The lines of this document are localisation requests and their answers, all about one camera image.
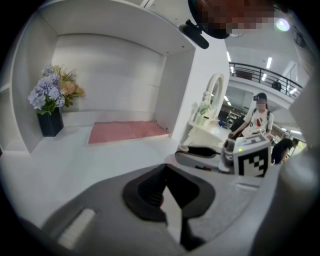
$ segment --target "white vanity table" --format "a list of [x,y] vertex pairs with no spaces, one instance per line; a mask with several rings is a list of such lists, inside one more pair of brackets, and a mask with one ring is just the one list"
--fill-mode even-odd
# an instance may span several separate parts
[[221,148],[228,138],[230,129],[222,128],[218,125],[197,125],[194,122],[188,122],[192,126],[188,138],[184,145],[208,145]]
[[188,134],[188,138],[183,143],[184,145],[207,145],[222,148],[227,140],[231,130],[218,126],[218,115],[226,93],[224,79],[225,77],[222,73],[216,73],[210,79],[207,91],[204,92],[204,98],[201,102],[202,104],[211,105],[211,109],[203,115],[207,118],[207,121],[204,125],[201,125],[199,122],[196,123],[199,113],[195,119],[191,118],[192,121],[189,121],[188,125],[192,129]]

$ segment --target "orange flower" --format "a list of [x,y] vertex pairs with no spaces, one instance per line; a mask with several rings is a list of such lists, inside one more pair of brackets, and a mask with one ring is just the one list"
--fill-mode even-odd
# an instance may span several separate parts
[[64,95],[71,95],[76,90],[76,84],[70,81],[60,81],[60,89]]
[[82,89],[81,87],[77,86],[77,87],[75,88],[75,93],[76,93],[76,94],[79,94],[80,96],[83,96],[83,95],[85,95],[85,90]]

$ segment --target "black vase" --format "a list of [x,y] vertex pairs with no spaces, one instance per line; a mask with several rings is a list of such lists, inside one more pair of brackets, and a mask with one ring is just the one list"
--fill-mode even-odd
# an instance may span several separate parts
[[37,114],[40,128],[42,131],[42,135],[44,137],[54,137],[56,136],[64,127],[62,122],[61,113],[59,108],[55,108],[55,110],[49,115],[45,114]]

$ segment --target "woman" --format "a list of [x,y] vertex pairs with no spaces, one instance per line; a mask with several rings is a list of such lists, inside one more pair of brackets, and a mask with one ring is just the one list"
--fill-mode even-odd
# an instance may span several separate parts
[[256,101],[256,108],[246,114],[243,119],[244,123],[231,132],[229,138],[236,139],[240,132],[239,137],[248,137],[260,133],[261,130],[265,131],[266,136],[270,135],[274,124],[274,115],[268,111],[267,95],[261,92],[254,96],[253,100]]

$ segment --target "purple hydrangea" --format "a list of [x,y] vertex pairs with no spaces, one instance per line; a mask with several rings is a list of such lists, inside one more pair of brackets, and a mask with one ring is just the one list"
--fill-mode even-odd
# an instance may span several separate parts
[[64,106],[65,102],[66,102],[65,97],[60,96],[60,97],[56,100],[55,105],[56,105],[58,108],[61,108],[61,107]]
[[47,95],[52,88],[58,87],[60,79],[61,77],[55,73],[42,77],[38,81],[35,90],[39,94]]
[[49,76],[50,74],[53,74],[53,73],[54,73],[54,70],[50,66],[45,66],[44,69],[42,70],[42,75],[44,77],[47,77],[47,76]]
[[29,96],[28,96],[28,100],[30,102],[30,104],[32,104],[34,102],[34,100],[36,98],[38,98],[39,93],[37,93],[34,89],[30,92]]
[[60,96],[60,91],[57,87],[52,87],[50,90],[49,90],[49,93],[48,93],[48,96],[51,100],[56,100],[59,98]]
[[41,110],[41,108],[46,104],[46,96],[43,94],[34,99],[31,103],[34,109]]

